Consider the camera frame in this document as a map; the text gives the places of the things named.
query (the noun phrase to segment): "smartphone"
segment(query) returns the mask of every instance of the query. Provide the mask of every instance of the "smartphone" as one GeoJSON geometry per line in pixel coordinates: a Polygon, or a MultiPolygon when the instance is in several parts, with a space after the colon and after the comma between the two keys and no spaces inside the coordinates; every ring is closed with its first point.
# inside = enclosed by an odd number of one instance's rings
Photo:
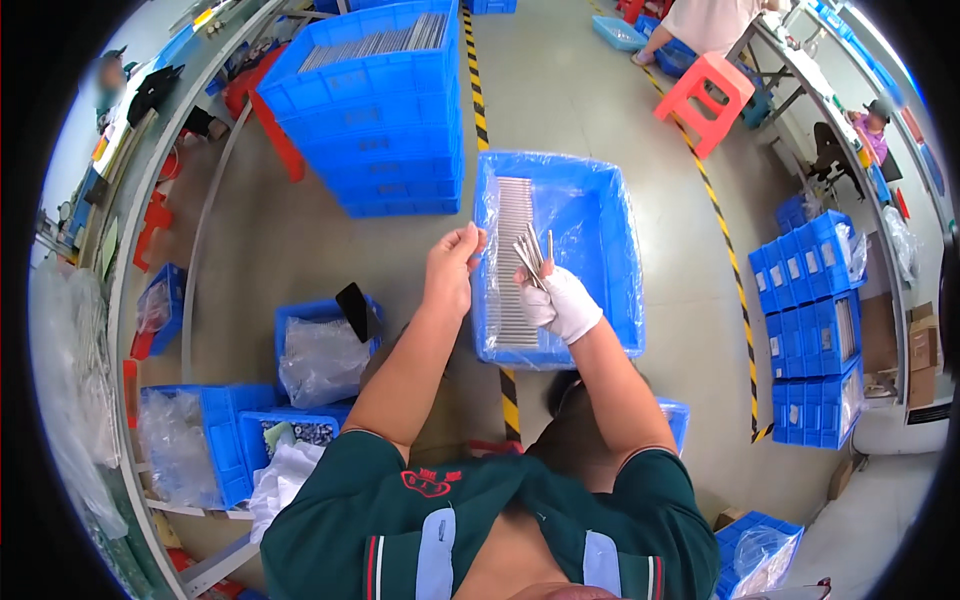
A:
{"type": "Polygon", "coordinates": [[[341,290],[335,298],[360,342],[366,342],[380,335],[383,331],[383,323],[373,313],[373,307],[364,298],[356,281],[341,290]]]}

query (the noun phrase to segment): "yellow black hazard tape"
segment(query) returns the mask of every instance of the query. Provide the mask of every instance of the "yellow black hazard tape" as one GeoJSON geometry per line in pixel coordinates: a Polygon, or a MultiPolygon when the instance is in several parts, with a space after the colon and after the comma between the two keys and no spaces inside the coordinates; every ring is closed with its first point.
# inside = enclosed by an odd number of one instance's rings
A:
{"type": "MultiPolygon", "coordinates": [[[[599,14],[604,14],[604,12],[597,7],[594,0],[587,1],[599,14]]],[[[650,69],[647,67],[643,67],[643,72],[647,74],[647,79],[650,80],[650,83],[653,84],[654,89],[662,98],[664,96],[664,92],[660,87],[660,84],[657,83],[657,78],[654,77],[653,73],[651,73],[650,69]]],[[[707,189],[707,195],[710,196],[710,202],[713,204],[713,212],[716,213],[717,223],[720,224],[720,230],[723,231],[724,242],[727,243],[727,254],[730,257],[730,264],[733,267],[733,279],[736,281],[736,293],[740,297],[740,310],[743,312],[743,329],[747,336],[747,356],[750,358],[750,441],[751,443],[759,442],[763,438],[773,433],[774,424],[770,423],[764,429],[757,429],[756,426],[756,360],[754,358],[754,334],[750,328],[750,315],[747,313],[747,297],[743,293],[743,281],[740,280],[740,269],[737,267],[736,254],[733,252],[733,242],[730,239],[730,231],[727,229],[727,220],[724,219],[723,211],[720,209],[720,203],[717,201],[716,193],[713,192],[713,186],[710,184],[710,177],[707,175],[707,170],[704,169],[704,163],[701,162],[700,158],[697,156],[693,140],[691,140],[690,136],[686,134],[684,125],[681,123],[677,115],[671,113],[670,116],[673,117],[674,123],[677,124],[677,128],[680,130],[680,135],[684,137],[686,147],[690,150],[690,154],[693,156],[693,162],[696,163],[697,170],[700,171],[700,177],[704,180],[704,187],[707,189]]]]}
{"type": "MultiPolygon", "coordinates": [[[[487,111],[483,102],[483,89],[480,87],[480,68],[477,65],[477,48],[473,39],[473,23],[467,4],[462,5],[464,16],[464,39],[467,41],[467,67],[470,71],[470,89],[473,93],[473,124],[477,131],[477,150],[490,149],[487,137],[487,111]]],[[[520,411],[516,406],[516,380],[510,369],[500,368],[500,400],[503,405],[503,426],[507,442],[520,441],[520,411]]]]}

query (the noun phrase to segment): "black bag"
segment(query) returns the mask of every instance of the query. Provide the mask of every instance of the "black bag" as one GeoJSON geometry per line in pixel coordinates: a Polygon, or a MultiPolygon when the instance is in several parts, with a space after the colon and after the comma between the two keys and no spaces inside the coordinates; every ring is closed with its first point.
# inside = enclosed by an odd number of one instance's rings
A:
{"type": "Polygon", "coordinates": [[[159,71],[155,71],[143,80],[140,87],[136,89],[136,96],[130,102],[130,110],[127,111],[127,120],[131,127],[136,127],[140,119],[147,114],[147,110],[156,108],[163,100],[170,95],[174,85],[180,80],[180,72],[183,65],[177,68],[165,66],[159,71]]]}

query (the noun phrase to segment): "red logo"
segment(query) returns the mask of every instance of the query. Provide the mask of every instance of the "red logo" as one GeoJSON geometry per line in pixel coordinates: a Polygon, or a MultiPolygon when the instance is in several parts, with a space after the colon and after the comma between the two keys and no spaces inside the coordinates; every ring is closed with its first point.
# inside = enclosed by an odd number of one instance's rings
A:
{"type": "Polygon", "coordinates": [[[403,485],[416,490],[427,498],[436,498],[450,492],[451,481],[460,481],[461,472],[459,470],[451,471],[446,474],[443,481],[437,481],[437,471],[421,468],[414,473],[412,470],[405,470],[400,474],[403,479],[403,485]]]}

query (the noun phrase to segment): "white glove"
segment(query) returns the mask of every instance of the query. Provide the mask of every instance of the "white glove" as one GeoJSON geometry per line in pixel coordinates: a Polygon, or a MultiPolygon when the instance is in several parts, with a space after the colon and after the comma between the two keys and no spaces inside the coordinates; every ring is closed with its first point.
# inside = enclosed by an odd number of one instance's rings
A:
{"type": "Polygon", "coordinates": [[[603,310],[570,271],[553,267],[553,274],[540,280],[546,292],[529,281],[520,284],[520,305],[527,323],[559,335],[568,346],[600,323],[603,310]]]}

